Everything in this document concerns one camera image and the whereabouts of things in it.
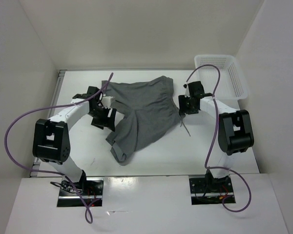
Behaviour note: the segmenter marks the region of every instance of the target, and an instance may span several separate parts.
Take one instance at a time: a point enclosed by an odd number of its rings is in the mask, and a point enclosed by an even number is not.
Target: white laundry basket
[[[220,82],[215,93],[218,99],[239,100],[248,96],[245,77],[235,57],[231,55],[197,55],[194,62],[195,67],[212,64],[219,68]],[[196,71],[195,75],[197,80],[202,82],[204,91],[212,93],[218,79],[216,69],[203,67]]]

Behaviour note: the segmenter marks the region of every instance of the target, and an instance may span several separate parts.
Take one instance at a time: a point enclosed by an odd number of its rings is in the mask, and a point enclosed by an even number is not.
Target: white wall
[[[265,0],[237,57],[250,88],[254,153],[293,234],[293,0]]]
[[[0,0],[0,234],[4,233],[24,173],[3,148],[6,128],[17,116],[50,104],[57,71],[17,0]],[[31,166],[33,126],[39,113],[21,121],[9,138],[15,158]]]
[[[262,0],[21,0],[58,69],[192,68],[235,55]]]

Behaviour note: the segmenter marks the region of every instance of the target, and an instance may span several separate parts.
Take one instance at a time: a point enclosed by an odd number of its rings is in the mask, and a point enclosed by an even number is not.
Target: cable
[[[50,174],[56,174],[56,175],[61,175],[63,177],[65,177],[67,179],[67,181],[72,185],[73,189],[75,190],[76,194],[80,197],[83,205],[85,206],[86,208],[86,212],[84,213],[84,216],[85,216],[85,219],[86,221],[91,224],[93,222],[93,216],[92,216],[92,213],[90,211],[90,207],[91,205],[96,202],[97,200],[99,199],[94,199],[94,201],[92,201],[89,205],[86,204],[85,200],[83,199],[83,196],[80,194],[80,192],[78,191],[78,189],[76,188],[75,184],[71,181],[71,179],[69,177],[67,177],[65,174],[63,173],[60,173],[60,172],[53,172],[53,171],[46,171],[46,170],[37,170],[37,169],[32,169],[32,168],[29,168],[29,167],[26,167],[26,166],[23,166],[21,165],[20,163],[18,163],[14,158],[13,156],[11,155],[11,152],[9,150],[9,147],[8,147],[8,136],[9,136],[9,132],[10,130],[12,129],[12,127],[14,126],[14,124],[16,124],[21,118],[29,115],[29,114],[32,114],[34,112],[38,112],[38,111],[43,111],[43,110],[49,110],[49,109],[56,109],[56,108],[62,108],[62,107],[70,107],[70,106],[75,106],[75,105],[79,105],[79,104],[82,104],[86,101],[89,101],[91,100],[92,98],[94,98],[96,95],[98,95],[102,90],[104,90],[110,80],[112,79],[114,73],[111,73],[111,75],[109,76],[109,79],[107,80],[107,82],[101,87],[101,89],[96,92],[94,95],[88,97],[87,99],[85,100],[82,100],[82,101],[79,101],[79,102],[76,102],[76,103],[71,103],[71,104],[67,104],[67,105],[59,105],[59,106],[49,106],[49,107],[41,107],[41,108],[37,108],[37,109],[34,109],[34,110],[31,110],[31,111],[28,111],[22,115],[20,115],[19,117],[17,117],[11,124],[10,126],[7,128],[6,132],[5,132],[5,135],[4,135],[4,148],[5,148],[5,151],[6,153],[8,154],[9,158],[12,160],[12,162],[14,162],[17,166],[25,169],[25,170],[28,170],[30,172],[42,172],[42,173],[50,173]]]
[[[188,77],[188,79],[187,79],[186,82],[189,81],[189,79],[191,78],[191,76],[192,76],[192,75],[193,75],[198,69],[200,69],[200,68],[202,68],[202,67],[207,67],[207,66],[209,66],[209,67],[213,67],[213,68],[215,68],[215,69],[217,70],[217,72],[218,72],[218,80],[217,80],[217,83],[216,83],[215,88],[214,88],[213,93],[212,93],[212,98],[213,98],[213,102],[214,102],[214,105],[215,105],[215,112],[216,112],[215,131],[214,131],[213,139],[212,139],[211,144],[210,144],[210,147],[209,147],[209,152],[208,152],[207,157],[206,157],[206,160],[205,160],[204,167],[205,167],[207,170],[211,170],[211,169],[223,169],[223,170],[227,170],[227,171],[230,171],[230,172],[235,173],[236,175],[238,175],[238,176],[243,180],[243,182],[245,183],[245,185],[246,185],[246,187],[247,187],[247,189],[248,189],[248,191],[249,191],[249,200],[248,200],[247,204],[245,205],[245,207],[243,207],[243,208],[240,209],[240,210],[231,210],[231,209],[229,209],[227,206],[225,206],[225,200],[226,200],[227,198],[233,196],[233,195],[228,195],[228,196],[226,196],[225,198],[222,199],[222,204],[223,204],[223,206],[225,207],[226,210],[231,211],[231,212],[234,212],[234,213],[238,213],[238,212],[242,212],[242,211],[244,211],[245,209],[247,209],[247,208],[249,207],[250,203],[251,203],[251,200],[252,200],[252,193],[251,193],[251,189],[250,189],[248,183],[247,183],[247,182],[245,181],[245,179],[241,176],[241,174],[239,174],[238,172],[236,172],[236,171],[234,171],[234,170],[232,170],[232,169],[229,169],[229,168],[227,168],[227,167],[218,167],[218,166],[217,166],[217,167],[209,167],[209,166],[208,166],[209,158],[210,158],[211,152],[212,152],[212,150],[213,150],[214,143],[215,143],[215,141],[216,141],[217,132],[218,132],[218,127],[219,127],[219,112],[218,112],[217,102],[216,102],[216,100],[215,100],[215,92],[216,92],[216,89],[217,89],[218,84],[219,84],[219,81],[220,81],[220,71],[219,71],[219,68],[216,67],[215,65],[212,65],[212,64],[205,64],[205,65],[199,66],[199,67],[197,67],[196,69],[193,70],[193,72],[190,74],[190,76]]]

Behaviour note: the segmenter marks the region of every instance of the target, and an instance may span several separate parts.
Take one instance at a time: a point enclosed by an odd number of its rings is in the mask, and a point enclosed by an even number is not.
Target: gray cloth
[[[173,92],[173,80],[165,76],[133,84],[110,82],[105,93],[116,99],[111,107],[125,115],[115,132],[106,138],[119,163],[160,139],[169,128],[180,122],[179,110],[172,99]]]

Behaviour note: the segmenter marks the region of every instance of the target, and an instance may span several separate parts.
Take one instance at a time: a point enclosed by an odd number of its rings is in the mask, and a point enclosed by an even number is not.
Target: purple cable
[[[243,180],[243,182],[245,183],[245,185],[246,185],[246,187],[247,187],[247,189],[248,189],[248,191],[249,191],[249,200],[248,200],[247,204],[245,205],[245,207],[243,207],[243,208],[240,209],[240,210],[231,210],[231,209],[229,209],[227,206],[225,206],[225,200],[226,200],[228,197],[231,197],[232,195],[226,196],[225,198],[222,199],[222,204],[223,204],[223,206],[225,207],[226,210],[231,211],[231,212],[234,212],[234,213],[238,213],[238,212],[242,212],[242,211],[244,211],[245,209],[247,209],[248,206],[249,206],[250,203],[251,203],[251,200],[252,200],[252,193],[251,193],[251,189],[250,189],[248,183],[245,181],[245,179],[242,177],[241,174],[239,174],[238,172],[236,172],[236,171],[234,171],[234,170],[232,170],[232,169],[229,169],[229,168],[226,168],[226,167],[209,167],[209,166],[208,166],[208,162],[209,162],[210,154],[211,154],[211,152],[212,152],[212,150],[213,150],[213,147],[214,147],[214,144],[215,144],[215,141],[216,141],[216,137],[217,137],[218,128],[219,128],[219,112],[218,112],[217,102],[216,102],[216,100],[215,100],[215,92],[216,92],[216,89],[217,89],[218,84],[219,84],[219,81],[220,81],[220,71],[219,71],[218,67],[216,67],[216,66],[214,66],[214,65],[211,65],[211,64],[205,64],[205,65],[202,65],[202,66],[197,67],[197,68],[196,68],[196,69],[190,74],[190,76],[188,77],[188,79],[187,79],[186,82],[189,81],[189,79],[191,78],[191,76],[192,76],[192,75],[193,75],[198,69],[200,69],[200,68],[202,68],[202,67],[207,67],[207,66],[213,67],[213,68],[215,68],[215,69],[217,70],[217,72],[218,72],[218,81],[217,81],[217,83],[216,83],[216,85],[215,85],[215,88],[214,88],[214,90],[213,90],[213,93],[212,93],[212,98],[213,98],[213,102],[214,102],[214,105],[215,105],[215,111],[216,111],[216,124],[215,124],[215,131],[214,131],[214,136],[213,136],[213,139],[212,139],[211,144],[210,144],[210,147],[209,147],[209,152],[208,152],[207,157],[206,157],[206,160],[205,160],[205,165],[204,165],[204,167],[205,167],[207,170],[210,170],[210,169],[224,169],[224,170],[227,170],[227,171],[230,171],[230,172],[233,172],[233,173],[237,174],[237,175]]]
[[[62,108],[62,107],[75,106],[75,105],[82,104],[82,103],[84,103],[84,102],[86,102],[86,101],[89,101],[90,99],[94,98],[96,95],[98,95],[102,90],[104,90],[104,89],[108,86],[108,84],[109,84],[110,80],[112,79],[113,75],[114,75],[114,73],[111,73],[111,75],[109,76],[109,79],[107,80],[106,84],[104,84],[98,92],[96,92],[94,95],[88,97],[88,98],[85,99],[85,100],[82,100],[82,101],[79,101],[79,102],[76,102],[76,103],[72,103],[72,104],[67,104],[67,105],[42,107],[42,108],[38,108],[38,109],[34,109],[34,110],[31,110],[31,111],[28,111],[28,112],[26,112],[26,113],[20,115],[19,117],[17,117],[17,118],[16,118],[16,119],[10,124],[10,126],[8,127],[8,129],[6,130],[5,135],[4,135],[4,148],[5,148],[5,151],[6,151],[6,153],[8,154],[9,158],[12,160],[12,162],[14,162],[17,166],[19,166],[19,167],[21,167],[21,168],[23,168],[23,169],[25,169],[25,170],[28,170],[28,171],[30,171],[30,172],[42,172],[42,173],[50,173],[50,174],[61,175],[61,176],[64,176],[64,177],[68,180],[68,182],[72,185],[72,187],[74,188],[76,194],[80,197],[80,199],[81,199],[83,205],[84,205],[85,208],[86,208],[86,212],[85,212],[84,216],[85,216],[85,218],[86,218],[86,221],[87,221],[89,224],[91,224],[91,223],[93,222],[92,213],[91,213],[89,207],[90,207],[90,206],[91,206],[96,200],[94,200],[92,203],[90,203],[89,205],[87,205],[86,202],[85,202],[85,200],[83,199],[83,196],[78,192],[78,190],[77,190],[75,184],[71,181],[70,178],[68,178],[68,177],[67,177],[66,175],[64,175],[63,173],[60,173],[60,172],[52,172],[52,171],[45,171],[45,170],[36,170],[36,169],[29,168],[29,167],[25,167],[25,166],[21,165],[20,163],[18,163],[18,162],[13,158],[13,156],[12,156],[11,153],[10,153],[10,150],[9,150],[9,147],[8,147],[8,135],[9,135],[10,130],[11,130],[12,127],[14,126],[14,124],[16,124],[21,118],[23,118],[23,117],[25,117],[25,116],[27,116],[27,115],[29,115],[29,114],[31,114],[31,113],[38,112],[38,111],[43,111],[43,110],[49,110],[49,109],[56,109],[56,108]]]

